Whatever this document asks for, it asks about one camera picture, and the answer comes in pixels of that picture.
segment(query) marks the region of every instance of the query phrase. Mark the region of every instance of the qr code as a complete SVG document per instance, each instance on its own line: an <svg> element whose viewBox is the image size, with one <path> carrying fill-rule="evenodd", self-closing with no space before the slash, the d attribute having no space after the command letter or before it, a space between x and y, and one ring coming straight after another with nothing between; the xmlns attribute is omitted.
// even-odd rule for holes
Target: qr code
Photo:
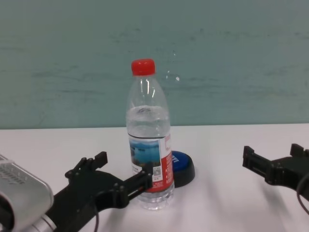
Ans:
<svg viewBox="0 0 309 232"><path fill-rule="evenodd" d="M161 175L161 167L154 168L154 176Z"/></svg>

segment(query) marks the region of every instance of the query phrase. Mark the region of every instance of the red bottle cap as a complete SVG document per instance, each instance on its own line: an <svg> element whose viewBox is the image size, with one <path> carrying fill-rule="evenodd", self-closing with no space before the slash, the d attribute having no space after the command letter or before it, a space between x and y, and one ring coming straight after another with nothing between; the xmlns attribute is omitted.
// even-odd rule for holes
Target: red bottle cap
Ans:
<svg viewBox="0 0 309 232"><path fill-rule="evenodd" d="M137 59L131 64L134 76L146 76L155 74L155 64L153 59Z"/></svg>

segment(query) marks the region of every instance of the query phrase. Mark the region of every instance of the robotic arm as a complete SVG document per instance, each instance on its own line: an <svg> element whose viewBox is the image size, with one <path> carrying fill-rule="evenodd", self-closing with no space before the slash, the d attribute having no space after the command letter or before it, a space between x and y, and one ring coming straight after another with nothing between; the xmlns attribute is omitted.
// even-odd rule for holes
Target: robotic arm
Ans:
<svg viewBox="0 0 309 232"><path fill-rule="evenodd" d="M97 171L106 163L106 152L82 158L65 174L69 184L53 197L46 183L0 156L0 223L12 231L77 232L99 211L124 208L152 187L151 164L123 181Z"/></svg>
<svg viewBox="0 0 309 232"><path fill-rule="evenodd" d="M300 195L309 201L309 150L292 144L290 157L268 160L255 154L249 146L244 147L242 166L257 173L270 185L279 185L296 191L303 209L308 209L300 200Z"/></svg>

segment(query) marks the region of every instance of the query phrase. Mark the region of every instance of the teal wall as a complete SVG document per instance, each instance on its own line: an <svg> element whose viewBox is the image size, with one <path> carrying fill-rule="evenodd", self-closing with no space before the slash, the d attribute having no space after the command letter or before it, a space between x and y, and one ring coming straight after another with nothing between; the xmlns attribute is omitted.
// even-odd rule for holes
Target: teal wall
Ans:
<svg viewBox="0 0 309 232"><path fill-rule="evenodd" d="M172 125L309 122L308 0L2 0L0 128L125 124L153 58Z"/></svg>

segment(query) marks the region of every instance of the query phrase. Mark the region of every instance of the tabletop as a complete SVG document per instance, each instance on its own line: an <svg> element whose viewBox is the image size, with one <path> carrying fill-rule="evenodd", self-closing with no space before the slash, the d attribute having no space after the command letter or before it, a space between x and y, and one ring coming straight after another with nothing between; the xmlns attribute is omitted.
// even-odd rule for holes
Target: tabletop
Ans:
<svg viewBox="0 0 309 232"><path fill-rule="evenodd" d="M175 189L166 209L148 211L132 201L125 209L100 212L98 231L307 232L309 216L296 192L243 168L242 153L249 145L267 159L282 158L292 143L309 148L308 135L309 124L172 127L172 149L191 156L195 179ZM108 154L104 171L131 176L125 128L0 130L0 153L47 182L54 194L67 185L66 171L100 151ZM94 222L81 231L92 232Z"/></svg>

